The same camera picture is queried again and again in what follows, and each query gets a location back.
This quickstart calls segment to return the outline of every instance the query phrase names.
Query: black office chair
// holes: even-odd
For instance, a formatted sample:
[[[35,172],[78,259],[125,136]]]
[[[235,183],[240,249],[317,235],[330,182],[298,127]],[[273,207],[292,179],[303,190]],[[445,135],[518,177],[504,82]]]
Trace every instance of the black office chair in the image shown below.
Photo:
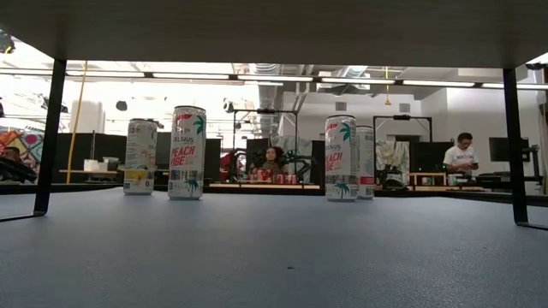
[[[36,172],[25,164],[0,157],[0,181],[18,181],[24,183],[25,181],[34,182],[37,178]]]

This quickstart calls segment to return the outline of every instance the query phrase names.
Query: desk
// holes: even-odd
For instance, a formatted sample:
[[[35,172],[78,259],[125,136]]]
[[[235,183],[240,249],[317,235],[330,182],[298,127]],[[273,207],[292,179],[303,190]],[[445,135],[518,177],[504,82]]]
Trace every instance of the desk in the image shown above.
[[[408,186],[408,190],[416,192],[447,192],[447,191],[475,191],[483,192],[483,187],[459,187],[459,186]]]
[[[439,172],[439,173],[428,173],[428,172],[412,172],[409,174],[409,180],[411,178],[414,179],[414,184],[416,186],[419,186],[421,183],[417,181],[417,178],[423,178],[423,177],[431,177],[432,178],[432,184],[435,183],[434,178],[435,177],[443,177],[444,178],[444,185],[447,185],[447,174],[445,172]]]
[[[66,174],[68,173],[68,170],[61,169],[59,170],[59,173]],[[116,175],[118,174],[117,171],[85,171],[85,170],[70,170],[70,174],[72,175],[88,175],[87,181],[93,182],[92,178],[96,179],[115,179]]]
[[[512,217],[451,198],[54,193],[47,217],[0,223],[0,307],[545,306],[548,233]]]

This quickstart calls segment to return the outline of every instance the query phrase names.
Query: woman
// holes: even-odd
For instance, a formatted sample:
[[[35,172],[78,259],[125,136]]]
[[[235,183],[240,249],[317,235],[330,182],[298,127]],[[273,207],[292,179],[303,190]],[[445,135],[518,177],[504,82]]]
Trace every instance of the woman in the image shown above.
[[[261,166],[261,169],[265,170],[272,170],[273,175],[280,175],[280,174],[287,174],[288,166],[284,165],[282,162],[282,155],[283,150],[280,147],[277,146],[271,146],[266,150],[265,158],[266,162],[264,162]],[[251,167],[252,173],[257,173],[257,168],[254,168],[253,165]]]

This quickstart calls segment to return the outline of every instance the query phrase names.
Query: metal frame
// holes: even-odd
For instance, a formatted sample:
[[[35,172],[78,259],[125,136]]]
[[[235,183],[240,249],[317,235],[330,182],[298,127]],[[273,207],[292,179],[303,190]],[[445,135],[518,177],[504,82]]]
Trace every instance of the metal frame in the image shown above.
[[[503,70],[504,106],[506,108],[506,130],[510,148],[510,181],[512,185],[512,207],[516,225],[527,228],[547,230],[547,226],[529,223],[527,216],[527,197],[525,194],[525,176],[521,160],[520,106],[517,98],[515,69]]]
[[[40,159],[40,172],[33,213],[0,218],[0,222],[40,217],[48,212],[51,177],[53,175],[53,158],[55,157],[55,149],[57,148],[57,131],[59,129],[59,118],[61,117],[61,102],[63,100],[66,72],[67,61],[56,59],[53,63],[53,75],[51,76],[50,102],[45,119],[44,144]]]

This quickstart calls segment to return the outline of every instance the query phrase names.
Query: colorful mural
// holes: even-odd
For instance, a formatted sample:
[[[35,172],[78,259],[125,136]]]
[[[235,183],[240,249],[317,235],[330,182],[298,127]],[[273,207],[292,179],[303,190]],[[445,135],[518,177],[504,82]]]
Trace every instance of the colorful mural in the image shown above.
[[[0,132],[0,155],[3,149],[14,146],[21,152],[21,160],[36,172],[40,171],[44,135],[23,132]]]

